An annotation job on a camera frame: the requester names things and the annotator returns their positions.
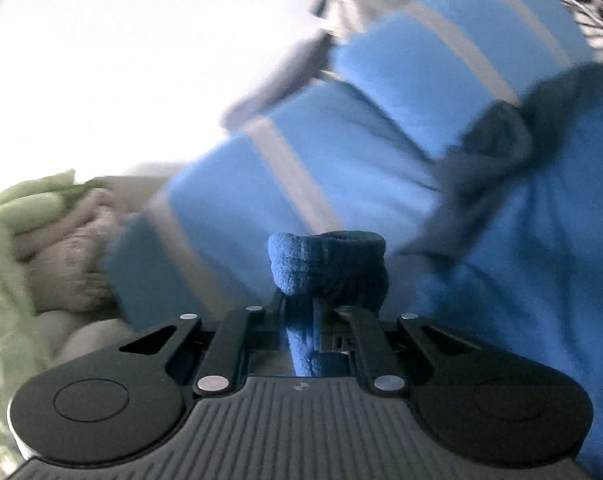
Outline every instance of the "light green fabric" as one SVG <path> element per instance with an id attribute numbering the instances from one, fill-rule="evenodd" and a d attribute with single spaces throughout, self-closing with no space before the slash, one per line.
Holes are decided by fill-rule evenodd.
<path id="1" fill-rule="evenodd" d="M 58 220 L 97 185 L 75 185 L 74 176 L 70 170 L 0 193 L 0 474 L 9 474 L 22 462 L 8 428 L 8 404 L 26 380 L 51 365 L 46 343 L 25 329 L 34 309 L 14 259 L 13 236 Z"/>

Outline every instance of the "ribbed plastic panel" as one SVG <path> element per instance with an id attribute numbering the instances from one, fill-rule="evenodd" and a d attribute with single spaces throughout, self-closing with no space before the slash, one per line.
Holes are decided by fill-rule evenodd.
<path id="1" fill-rule="evenodd" d="M 249 378 L 233 396 L 200 401 L 181 430 L 132 462 L 66 469 L 33 459 L 17 480 L 586 480 L 570 460 L 504 470 L 432 441 L 400 399 L 353 378 Z"/>

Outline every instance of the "pile of clothes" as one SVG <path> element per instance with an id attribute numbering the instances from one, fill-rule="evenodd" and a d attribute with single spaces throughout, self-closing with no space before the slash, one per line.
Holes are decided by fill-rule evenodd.
<path id="1" fill-rule="evenodd" d="M 111 191 L 72 170 L 0 194 L 0 478 L 22 462 L 6 417 L 17 389 L 133 335 L 101 270 L 125 219 Z"/>

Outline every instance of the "gray stripe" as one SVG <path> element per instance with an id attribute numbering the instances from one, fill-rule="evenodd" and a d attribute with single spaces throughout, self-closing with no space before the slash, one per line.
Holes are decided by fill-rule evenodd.
<path id="1" fill-rule="evenodd" d="M 472 71 L 486 89 L 495 96 L 513 105 L 520 101 L 515 91 L 502 79 L 483 52 L 466 35 L 441 14 L 421 3 L 406 7 L 405 12 L 431 30 L 450 48 Z"/>
<path id="2" fill-rule="evenodd" d="M 504 0 L 520 18 L 539 36 L 540 40 L 549 48 L 550 53 L 563 68 L 572 66 L 568 53 L 561 47 L 557 38 L 553 36 L 546 26 L 539 20 L 537 15 L 521 0 Z"/>
<path id="3" fill-rule="evenodd" d="M 342 222 L 323 191 L 270 118 L 255 118 L 243 131 L 252 140 L 310 232 L 325 233 L 343 229 Z"/>
<path id="4" fill-rule="evenodd" d="M 164 190 L 150 200 L 144 213 L 155 227 L 166 256 L 175 263 L 195 298 L 213 314 L 214 319 L 221 319 L 228 311 L 241 306 L 222 292 L 213 274 L 206 269 L 206 264 L 173 214 Z"/>

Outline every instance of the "white logo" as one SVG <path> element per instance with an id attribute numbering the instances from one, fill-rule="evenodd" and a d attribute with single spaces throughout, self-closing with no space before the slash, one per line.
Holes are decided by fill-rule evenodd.
<path id="1" fill-rule="evenodd" d="M 299 383 L 299 384 L 295 384 L 293 386 L 293 388 L 295 390 L 297 390 L 298 392 L 305 392 L 306 390 L 308 390 L 308 388 L 310 388 L 310 384 L 309 383 Z"/>

